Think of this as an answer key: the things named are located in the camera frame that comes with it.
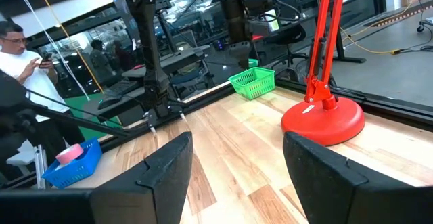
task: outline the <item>blue basket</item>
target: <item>blue basket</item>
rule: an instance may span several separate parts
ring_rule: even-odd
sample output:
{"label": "blue basket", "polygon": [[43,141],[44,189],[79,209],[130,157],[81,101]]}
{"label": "blue basket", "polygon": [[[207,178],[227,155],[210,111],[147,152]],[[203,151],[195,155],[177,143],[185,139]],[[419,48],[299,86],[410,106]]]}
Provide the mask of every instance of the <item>blue basket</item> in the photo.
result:
{"label": "blue basket", "polygon": [[101,146],[96,138],[80,145],[83,148],[83,153],[77,159],[58,170],[55,169],[60,163],[55,160],[42,175],[42,178],[62,189],[92,175],[102,156]]}

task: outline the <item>pink tape roll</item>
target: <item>pink tape roll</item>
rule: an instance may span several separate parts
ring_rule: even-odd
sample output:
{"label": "pink tape roll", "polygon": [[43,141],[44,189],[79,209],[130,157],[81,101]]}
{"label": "pink tape roll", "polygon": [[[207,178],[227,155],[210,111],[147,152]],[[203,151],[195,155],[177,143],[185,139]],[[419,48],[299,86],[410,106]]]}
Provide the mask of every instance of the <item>pink tape roll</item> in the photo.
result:
{"label": "pink tape roll", "polygon": [[60,152],[55,158],[62,165],[69,164],[73,160],[77,159],[83,153],[83,149],[79,144],[74,144],[71,147]]}

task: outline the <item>man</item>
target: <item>man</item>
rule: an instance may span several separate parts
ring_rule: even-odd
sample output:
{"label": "man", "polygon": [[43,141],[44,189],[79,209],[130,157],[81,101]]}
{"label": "man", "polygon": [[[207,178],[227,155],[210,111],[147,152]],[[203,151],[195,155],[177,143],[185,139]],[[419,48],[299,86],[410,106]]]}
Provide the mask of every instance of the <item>man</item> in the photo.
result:
{"label": "man", "polygon": [[[57,73],[53,69],[53,62],[51,59],[42,61],[39,54],[27,51],[23,30],[13,22],[0,21],[0,70],[14,77],[27,89],[65,103],[53,84],[57,82]],[[30,93],[29,96],[34,103],[72,116],[72,112],[67,106],[35,94]],[[66,148],[64,140],[70,145],[82,143],[85,140],[76,125],[54,121],[54,119],[41,115],[37,115],[36,120],[39,122],[47,141],[51,143],[55,154]]]}
{"label": "man", "polygon": [[90,59],[99,79],[98,82],[104,83],[107,78],[113,76],[112,68],[108,58],[102,52],[104,50],[104,46],[100,40],[93,40],[90,43],[90,46],[93,48],[93,51],[90,53]]}
{"label": "man", "polygon": [[130,70],[133,67],[131,55],[122,48],[122,43],[120,41],[114,41],[113,44],[114,53],[116,53],[116,56],[119,59],[120,67],[125,72]]}

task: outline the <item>yellow cable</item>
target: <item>yellow cable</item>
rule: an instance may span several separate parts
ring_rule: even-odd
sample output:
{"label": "yellow cable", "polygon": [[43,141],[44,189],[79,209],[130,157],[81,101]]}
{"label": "yellow cable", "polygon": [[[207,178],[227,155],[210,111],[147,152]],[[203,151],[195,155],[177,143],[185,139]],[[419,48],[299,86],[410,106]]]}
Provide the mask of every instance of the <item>yellow cable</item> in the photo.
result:
{"label": "yellow cable", "polygon": [[[388,20],[388,19],[391,19],[391,18],[397,17],[397,16],[399,16],[399,15],[405,13],[405,12],[409,9],[409,7],[411,6],[411,4],[412,4],[412,0],[411,0],[410,4],[406,7],[406,9],[405,9],[403,12],[401,12],[401,13],[399,13],[399,14],[396,14],[396,15],[394,15],[394,16],[391,16],[391,17],[389,17],[389,18],[386,18],[386,19],[384,19],[384,20]],[[374,25],[376,25],[376,24],[378,24],[378,23],[380,23],[380,22],[383,22],[384,20],[380,20],[380,21],[378,21],[378,22],[376,22],[376,23],[374,23],[374,24],[368,26],[367,28],[365,28],[365,29],[363,29],[363,30],[361,30],[361,31],[359,31],[359,32],[357,32],[357,33],[355,33],[355,34],[353,34],[353,35],[359,35],[359,34],[361,34],[362,32],[366,31],[367,29],[371,28],[372,26],[374,26]],[[369,50],[369,49],[367,49],[367,48],[365,48],[365,47],[362,47],[362,46],[358,45],[358,44],[357,44],[357,43],[356,43],[356,42],[351,38],[351,36],[353,36],[353,35],[349,35],[349,34],[348,34],[348,33],[347,33],[343,28],[340,27],[340,30],[341,30],[341,31],[346,35],[346,38],[344,38],[343,41],[345,41],[346,39],[349,39],[350,41],[352,41],[352,43],[353,43],[354,45],[356,45],[357,47],[359,47],[359,48],[361,48],[362,50],[367,51],[367,52],[369,52],[369,53],[373,53],[373,54],[397,54],[397,53],[400,51],[400,49],[392,50],[392,51],[372,51],[372,50]]]}
{"label": "yellow cable", "polygon": [[95,81],[96,85],[98,86],[98,88],[101,90],[102,93],[104,93],[104,90],[102,89],[101,85],[97,82],[95,75],[92,73],[90,67],[87,65],[86,61],[84,60],[83,56],[81,55],[81,52],[76,48],[76,46],[74,45],[74,43],[72,42],[72,39],[69,37],[68,32],[66,32],[66,29],[63,27],[62,23],[59,21],[59,18],[57,17],[57,15],[55,14],[55,12],[53,11],[53,8],[51,7],[51,5],[49,4],[48,0],[44,0],[45,3],[47,4],[49,10],[52,12],[55,21],[60,25],[60,28],[62,28],[63,32],[65,33],[65,35],[69,38],[69,42],[71,43],[71,45],[73,46],[73,48],[75,49],[76,53],[78,54],[78,56],[81,58],[81,61],[83,61],[84,66],[86,66],[87,70],[90,73],[90,76],[92,77],[93,81]]}
{"label": "yellow cable", "polygon": [[[411,7],[412,3],[413,3],[413,2],[411,1],[411,2],[408,4],[408,6],[407,6],[407,7],[406,7],[406,8],[405,8],[401,13],[398,13],[398,14],[396,14],[396,15],[390,16],[389,18],[385,18],[384,20],[379,20],[379,21],[375,22],[374,24],[369,25],[367,28],[364,28],[363,30],[361,30],[361,31],[359,31],[359,32],[356,32],[355,34],[351,34],[351,36],[359,35],[359,34],[361,34],[362,32],[366,31],[367,29],[369,29],[369,28],[375,26],[376,24],[379,24],[379,23],[381,23],[381,22],[385,22],[385,20],[390,20],[390,19],[392,19],[392,18],[395,18],[395,17],[397,17],[397,16],[402,15],[403,13],[405,13],[405,12],[406,12],[410,7]],[[349,38],[349,35],[347,35],[347,37],[344,38],[343,41],[345,41],[345,40],[348,39],[348,38]]]}

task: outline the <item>glasses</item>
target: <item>glasses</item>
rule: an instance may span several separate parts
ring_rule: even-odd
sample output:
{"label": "glasses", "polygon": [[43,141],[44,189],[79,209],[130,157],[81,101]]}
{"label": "glasses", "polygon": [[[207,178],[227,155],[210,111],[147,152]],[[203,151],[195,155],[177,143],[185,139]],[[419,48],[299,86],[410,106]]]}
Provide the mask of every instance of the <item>glasses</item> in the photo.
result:
{"label": "glasses", "polygon": [[26,38],[23,38],[23,39],[6,39],[6,38],[3,38],[3,37],[0,37],[0,39],[3,39],[3,40],[5,40],[5,41],[9,41],[9,42],[12,42],[13,44],[16,44],[16,45],[19,45],[19,44],[23,44],[23,45],[25,45],[25,44],[27,44],[27,39]]}

